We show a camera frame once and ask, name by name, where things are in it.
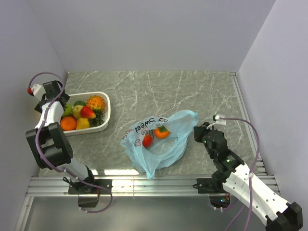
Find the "light blue printed plastic bag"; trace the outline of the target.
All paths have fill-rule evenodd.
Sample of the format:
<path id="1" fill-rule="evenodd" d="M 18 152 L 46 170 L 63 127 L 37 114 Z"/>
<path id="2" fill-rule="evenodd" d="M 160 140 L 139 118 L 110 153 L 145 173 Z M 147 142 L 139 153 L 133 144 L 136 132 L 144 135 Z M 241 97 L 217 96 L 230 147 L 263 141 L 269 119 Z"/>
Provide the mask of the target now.
<path id="1" fill-rule="evenodd" d="M 188 137 L 198 122 L 198 113 L 191 110 L 181 110 L 169 117 L 152 115 L 130 126 L 120 145 L 125 148 L 135 169 L 145 173 L 148 179 L 153 179 L 157 169 L 168 167 L 182 158 Z M 165 139 L 154 135 L 154 130 L 160 126 L 170 131 Z M 153 139 L 149 148 L 142 144 L 146 134 Z"/>

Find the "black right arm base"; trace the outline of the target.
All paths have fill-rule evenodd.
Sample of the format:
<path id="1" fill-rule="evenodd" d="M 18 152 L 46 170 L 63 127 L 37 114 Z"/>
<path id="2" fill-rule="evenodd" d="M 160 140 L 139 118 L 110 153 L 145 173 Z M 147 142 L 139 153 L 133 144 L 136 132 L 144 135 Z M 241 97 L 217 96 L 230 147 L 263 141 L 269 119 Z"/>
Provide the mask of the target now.
<path id="1" fill-rule="evenodd" d="M 198 194 L 226 193 L 222 184 L 227 182 L 230 175 L 230 170 L 217 170 L 211 175 L 211 178 L 197 178 L 192 187 L 198 191 Z"/>

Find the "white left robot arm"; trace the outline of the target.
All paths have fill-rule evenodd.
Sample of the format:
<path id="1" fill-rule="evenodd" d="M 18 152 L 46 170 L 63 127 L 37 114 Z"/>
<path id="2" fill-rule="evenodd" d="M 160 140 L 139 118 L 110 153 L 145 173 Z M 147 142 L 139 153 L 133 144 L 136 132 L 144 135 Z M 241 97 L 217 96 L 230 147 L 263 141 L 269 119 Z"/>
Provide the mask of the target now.
<path id="1" fill-rule="evenodd" d="M 39 168 L 48 168 L 69 176 L 63 181 L 79 193 L 93 193 L 97 181 L 92 171 L 73 157 L 72 147 L 60 127 L 60 119 L 69 96 L 60 81 L 34 85 L 28 93 L 38 98 L 35 111 L 40 119 L 34 129 L 26 132 L 26 140 Z"/>

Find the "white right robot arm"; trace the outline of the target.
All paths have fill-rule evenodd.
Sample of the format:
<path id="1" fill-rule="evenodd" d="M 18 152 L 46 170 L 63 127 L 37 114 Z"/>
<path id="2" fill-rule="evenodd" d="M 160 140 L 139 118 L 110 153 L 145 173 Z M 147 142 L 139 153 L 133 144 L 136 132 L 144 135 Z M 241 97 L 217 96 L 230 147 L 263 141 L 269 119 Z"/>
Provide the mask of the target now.
<path id="1" fill-rule="evenodd" d="M 222 131 L 205 122 L 195 126 L 194 139 L 202 143 L 216 172 L 210 178 L 198 178 L 193 185 L 199 194 L 230 193 L 255 214 L 268 231 L 298 231 L 303 227 L 303 211 L 296 202 L 288 202 L 250 171 L 231 149 Z"/>

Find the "orange round fruit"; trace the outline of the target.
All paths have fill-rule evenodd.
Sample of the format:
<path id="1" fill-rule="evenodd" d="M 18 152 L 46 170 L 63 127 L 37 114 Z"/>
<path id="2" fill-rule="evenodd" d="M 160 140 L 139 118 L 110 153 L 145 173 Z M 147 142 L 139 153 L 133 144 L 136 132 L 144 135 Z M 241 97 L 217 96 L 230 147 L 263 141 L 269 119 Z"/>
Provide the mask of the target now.
<path id="1" fill-rule="evenodd" d="M 76 129 L 77 121 L 73 117 L 67 116 L 61 119 L 60 126 L 63 131 L 72 131 Z"/>

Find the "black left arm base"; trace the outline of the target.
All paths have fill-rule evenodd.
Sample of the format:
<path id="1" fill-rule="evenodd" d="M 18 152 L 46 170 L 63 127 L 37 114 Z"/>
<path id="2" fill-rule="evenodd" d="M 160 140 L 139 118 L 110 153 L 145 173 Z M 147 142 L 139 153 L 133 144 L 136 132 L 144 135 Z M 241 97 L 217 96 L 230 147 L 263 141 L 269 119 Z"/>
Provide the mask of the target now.
<path id="1" fill-rule="evenodd" d="M 78 187 L 72 185 L 68 188 L 69 195 L 95 195 L 100 193 L 101 195 L 108 195 L 112 190 L 112 180 L 111 179 L 96 179 L 95 185 L 97 187 L 88 186 L 78 182 Z"/>

